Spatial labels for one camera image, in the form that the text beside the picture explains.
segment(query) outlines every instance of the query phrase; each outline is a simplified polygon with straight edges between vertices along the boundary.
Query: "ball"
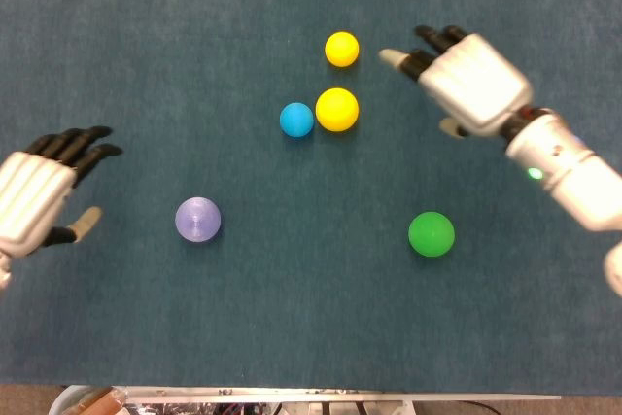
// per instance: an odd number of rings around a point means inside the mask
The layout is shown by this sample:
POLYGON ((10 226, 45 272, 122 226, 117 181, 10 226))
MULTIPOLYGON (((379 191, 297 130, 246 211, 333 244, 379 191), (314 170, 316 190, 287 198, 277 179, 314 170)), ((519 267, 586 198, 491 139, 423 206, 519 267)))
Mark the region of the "ball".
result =
POLYGON ((315 105, 318 122, 326 130, 344 131, 354 125, 359 117, 359 103, 347 89, 333 87, 318 98, 315 105))
POLYGON ((350 33, 338 31, 327 39, 324 53, 335 67, 347 67, 359 56, 359 41, 350 33))
POLYGON ((221 212, 210 199, 190 198, 177 209, 175 226, 186 240, 205 242, 221 228, 221 212))
POLYGON ((455 239, 451 221, 434 211, 421 213, 408 227, 410 245, 424 257, 434 258, 446 254, 455 239))
POLYGON ((283 108, 279 123, 285 134, 300 138, 313 129, 313 112, 301 102, 293 102, 283 108))

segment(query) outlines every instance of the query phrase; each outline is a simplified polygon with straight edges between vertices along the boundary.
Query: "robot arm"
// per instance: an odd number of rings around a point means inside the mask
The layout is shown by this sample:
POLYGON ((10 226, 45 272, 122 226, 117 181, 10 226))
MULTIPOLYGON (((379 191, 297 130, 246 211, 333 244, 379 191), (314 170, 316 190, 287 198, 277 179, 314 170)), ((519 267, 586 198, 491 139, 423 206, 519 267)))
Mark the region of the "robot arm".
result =
POLYGON ((122 153, 110 144, 88 148, 111 132, 95 126, 45 135, 0 166, 0 290, 9 283, 11 259, 41 246, 79 241, 97 223, 101 210, 92 207, 73 225, 52 226, 67 197, 97 163, 122 153))
MULTIPOLYGON (((415 34, 439 56, 422 50, 382 50, 380 57, 408 75, 442 107, 458 135, 500 136, 506 155, 589 230, 622 230, 622 178, 568 129, 560 116, 532 107, 533 89, 478 34, 457 26, 415 34)), ((605 259, 605 276, 622 294, 622 242, 605 259)))

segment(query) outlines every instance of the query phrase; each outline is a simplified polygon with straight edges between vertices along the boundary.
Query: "green ball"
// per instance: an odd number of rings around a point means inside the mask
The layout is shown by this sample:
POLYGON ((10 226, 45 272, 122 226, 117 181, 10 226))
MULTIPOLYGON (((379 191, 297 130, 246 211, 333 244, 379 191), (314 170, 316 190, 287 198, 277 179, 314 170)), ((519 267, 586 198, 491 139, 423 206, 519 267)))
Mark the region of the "green ball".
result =
POLYGON ((456 233, 445 216, 434 211, 421 213, 408 227, 408 241, 424 257, 440 257, 454 244, 456 233))

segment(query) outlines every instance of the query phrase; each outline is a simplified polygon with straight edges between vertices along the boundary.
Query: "blue ball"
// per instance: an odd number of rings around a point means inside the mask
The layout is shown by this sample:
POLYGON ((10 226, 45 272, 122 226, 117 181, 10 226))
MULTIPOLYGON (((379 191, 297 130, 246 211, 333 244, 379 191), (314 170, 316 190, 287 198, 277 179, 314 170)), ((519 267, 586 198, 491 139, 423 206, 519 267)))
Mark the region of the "blue ball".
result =
POLYGON ((301 102, 293 102, 283 108, 279 122, 287 135, 300 138, 313 128, 313 112, 301 102))

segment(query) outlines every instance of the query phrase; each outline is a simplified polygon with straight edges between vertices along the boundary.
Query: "yellow ball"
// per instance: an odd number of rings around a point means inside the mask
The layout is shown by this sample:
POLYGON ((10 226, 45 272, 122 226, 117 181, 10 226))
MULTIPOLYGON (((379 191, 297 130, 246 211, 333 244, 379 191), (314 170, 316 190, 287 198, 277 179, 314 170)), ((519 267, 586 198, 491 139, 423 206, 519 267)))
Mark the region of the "yellow ball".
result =
POLYGON ((324 52, 335 67, 347 67, 359 56, 359 41, 352 34, 339 31, 330 35, 324 52))
POLYGON ((344 131, 357 121, 359 103, 354 94, 347 89, 332 87, 318 98, 315 115, 326 130, 344 131))

